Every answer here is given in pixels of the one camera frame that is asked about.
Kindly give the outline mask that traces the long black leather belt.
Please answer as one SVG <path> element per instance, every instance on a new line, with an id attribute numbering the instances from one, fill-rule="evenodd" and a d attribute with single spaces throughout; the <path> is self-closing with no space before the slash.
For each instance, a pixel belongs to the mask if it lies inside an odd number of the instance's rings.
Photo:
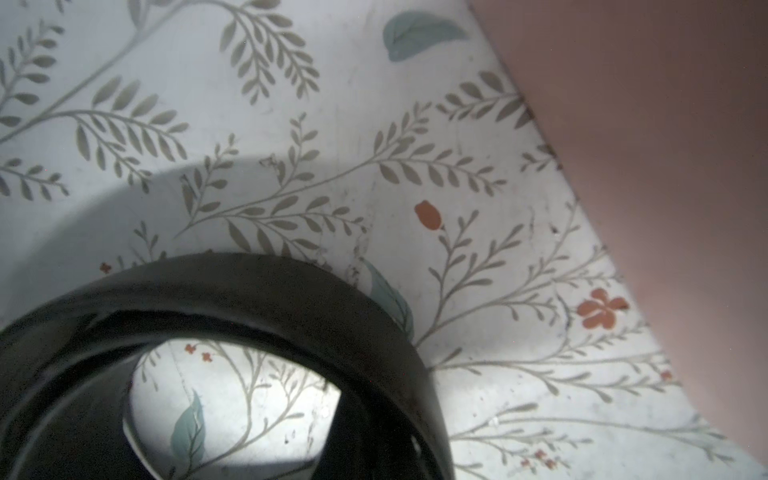
<path id="1" fill-rule="evenodd" d="M 438 396 L 373 300 L 285 257 L 203 253 L 61 295 L 1 334 L 5 479 L 150 479 L 125 431 L 140 357 L 174 338 L 221 340 L 309 368 L 341 390 L 318 479 L 450 479 Z"/>

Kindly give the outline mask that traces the pink compartment storage tray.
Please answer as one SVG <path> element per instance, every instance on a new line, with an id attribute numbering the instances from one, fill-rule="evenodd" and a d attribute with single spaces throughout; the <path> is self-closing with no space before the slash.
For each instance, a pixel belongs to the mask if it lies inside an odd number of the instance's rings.
<path id="1" fill-rule="evenodd" d="M 698 410 L 767 460 L 767 5 L 475 1 Z"/>

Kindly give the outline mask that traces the floral table mat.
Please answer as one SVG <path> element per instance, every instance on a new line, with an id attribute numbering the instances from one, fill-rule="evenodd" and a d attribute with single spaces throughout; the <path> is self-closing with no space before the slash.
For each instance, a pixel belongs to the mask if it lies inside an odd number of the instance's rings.
<path id="1" fill-rule="evenodd" d="M 1 321 L 194 253 L 311 262 L 459 479 L 763 479 L 690 404 L 463 1 L 5 1 Z"/>

